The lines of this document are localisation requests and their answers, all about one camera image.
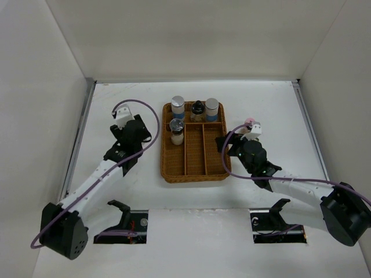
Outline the pink-cap spice bottle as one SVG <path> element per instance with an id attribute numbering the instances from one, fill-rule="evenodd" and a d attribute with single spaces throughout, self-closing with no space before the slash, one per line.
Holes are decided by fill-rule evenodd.
<path id="1" fill-rule="evenodd" d="M 241 129 L 243 134 L 250 133 L 253 125 L 254 125 L 255 119 L 254 118 L 247 118 L 245 120 L 245 126 Z"/>

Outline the blue-label jar silver lid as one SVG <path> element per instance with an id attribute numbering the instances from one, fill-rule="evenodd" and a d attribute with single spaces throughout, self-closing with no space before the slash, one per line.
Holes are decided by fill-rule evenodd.
<path id="1" fill-rule="evenodd" d="M 219 112 L 219 102 L 215 98 L 209 98 L 205 101 L 205 114 L 207 122 L 216 122 Z"/>
<path id="2" fill-rule="evenodd" d="M 185 119 L 185 102 L 182 96 L 174 96 L 171 99 L 171 110 L 174 119 Z"/>

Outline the black pointed-cap spice bottle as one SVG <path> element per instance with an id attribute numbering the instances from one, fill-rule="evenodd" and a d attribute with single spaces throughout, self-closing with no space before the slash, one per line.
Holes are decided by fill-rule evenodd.
<path id="1" fill-rule="evenodd" d="M 204 121 L 205 106 L 202 101 L 197 100 L 191 106 L 191 121 L 192 122 L 203 122 Z"/>

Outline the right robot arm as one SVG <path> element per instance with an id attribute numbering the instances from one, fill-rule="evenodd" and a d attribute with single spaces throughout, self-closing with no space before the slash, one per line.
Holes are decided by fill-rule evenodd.
<path id="1" fill-rule="evenodd" d="M 327 231 L 345 246 L 354 246 L 370 228 L 370 200 L 351 185 L 295 177 L 269 162 L 262 144 L 248 140 L 244 134 L 229 132 L 217 137 L 215 142 L 222 156 L 239 159 L 249 173 L 247 178 L 259 188 L 311 206 L 308 211 L 300 211 L 288 207 L 289 200 L 280 200 L 268 213 L 273 228 L 293 224 L 311 226 Z"/>

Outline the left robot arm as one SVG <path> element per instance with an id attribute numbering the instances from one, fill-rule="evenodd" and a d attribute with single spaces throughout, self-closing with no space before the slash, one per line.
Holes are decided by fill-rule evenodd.
<path id="1" fill-rule="evenodd" d="M 116 141 L 90 177 L 58 204 L 48 203 L 42 210 L 38 241 L 70 260 L 76 259 L 88 242 L 90 210 L 134 167 L 143 144 L 152 139 L 140 115 L 133 116 L 124 127 L 112 125 L 110 130 Z"/>

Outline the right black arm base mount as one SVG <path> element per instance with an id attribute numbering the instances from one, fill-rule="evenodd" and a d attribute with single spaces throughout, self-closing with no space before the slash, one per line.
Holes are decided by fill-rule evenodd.
<path id="1" fill-rule="evenodd" d="M 280 199 L 270 208 L 253 208 L 250 210 L 254 243 L 307 243 L 304 227 L 287 224 L 280 215 L 284 206 L 289 202 L 289 199 Z"/>

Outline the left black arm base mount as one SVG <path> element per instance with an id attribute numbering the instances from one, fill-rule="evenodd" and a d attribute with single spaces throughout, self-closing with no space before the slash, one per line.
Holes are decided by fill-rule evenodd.
<path id="1" fill-rule="evenodd" d="M 98 233 L 94 244 L 146 244 L 148 230 L 148 210 L 132 210 L 117 200 L 107 203 L 119 211 L 119 220 Z"/>

